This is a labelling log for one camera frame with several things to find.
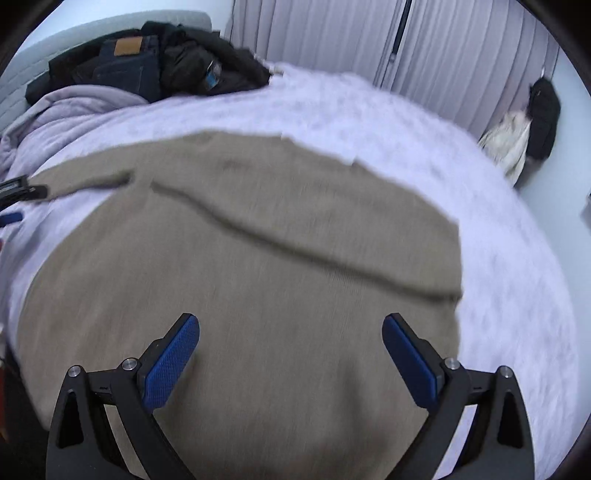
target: gray headboard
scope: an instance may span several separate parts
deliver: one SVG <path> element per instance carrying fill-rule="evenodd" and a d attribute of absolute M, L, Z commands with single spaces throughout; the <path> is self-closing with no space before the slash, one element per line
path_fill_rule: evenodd
<path fill-rule="evenodd" d="M 50 59 L 93 38 L 126 28 L 140 28 L 148 20 L 212 30 L 212 21 L 204 12 L 151 10 L 77 25 L 35 43 L 18 52 L 0 77 L 0 132 L 28 109 L 27 84 L 47 70 Z"/>

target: white wall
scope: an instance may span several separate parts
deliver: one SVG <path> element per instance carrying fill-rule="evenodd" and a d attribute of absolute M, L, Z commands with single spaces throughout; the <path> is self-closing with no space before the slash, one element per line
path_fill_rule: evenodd
<path fill-rule="evenodd" d="M 29 47 L 66 28 L 105 17 L 158 9 L 198 10 L 212 19 L 214 30 L 226 28 L 233 0 L 64 0 L 21 45 Z"/>
<path fill-rule="evenodd" d="M 563 51 L 553 77 L 561 101 L 552 155 L 523 187 L 523 199 L 560 261 L 579 327 L 580 426 L 591 412 L 591 230 L 581 218 L 591 192 L 591 97 Z M 556 365 L 548 375 L 560 375 Z"/>

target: black clothing pile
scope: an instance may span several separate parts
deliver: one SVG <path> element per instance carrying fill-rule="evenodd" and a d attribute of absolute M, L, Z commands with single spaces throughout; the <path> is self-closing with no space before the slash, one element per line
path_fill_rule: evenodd
<path fill-rule="evenodd" d="M 27 86 L 30 105 L 69 85 L 107 85 L 155 102 L 176 93 L 219 95 L 269 84 L 271 73 L 248 49 L 219 32 L 146 22 L 104 35 L 49 61 L 49 71 Z"/>

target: white blanket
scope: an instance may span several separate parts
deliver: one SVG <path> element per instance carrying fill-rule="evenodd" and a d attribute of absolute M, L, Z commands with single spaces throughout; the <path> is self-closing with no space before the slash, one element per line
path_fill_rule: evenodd
<path fill-rule="evenodd" d="M 358 77 L 282 68 L 285 75 L 265 89 L 152 105 L 108 87 L 59 90 L 5 132 L 0 179 L 116 145 L 221 129 L 281 134 L 345 163 L 357 159 L 413 189 L 460 227 L 465 293 L 457 309 L 459 359 L 483 371 L 513 367 L 530 418 L 536 478 L 545 479 L 574 438 L 578 358 L 563 275 L 527 208 L 472 137 L 454 125 Z M 0 231 L 0 312 L 13 344 L 36 272 L 109 194 L 85 191 L 48 205 L 18 205 L 25 220 Z M 469 419 L 465 415 L 438 475 L 453 467 Z"/>

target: white curtain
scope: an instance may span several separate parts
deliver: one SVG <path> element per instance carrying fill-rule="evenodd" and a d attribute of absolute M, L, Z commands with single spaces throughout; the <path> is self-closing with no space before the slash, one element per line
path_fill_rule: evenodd
<path fill-rule="evenodd" d="M 383 87 L 479 138 L 522 109 L 558 44 L 517 0 L 413 0 Z"/>
<path fill-rule="evenodd" d="M 403 6 L 404 0 L 235 0 L 226 36 L 269 61 L 377 82 Z"/>

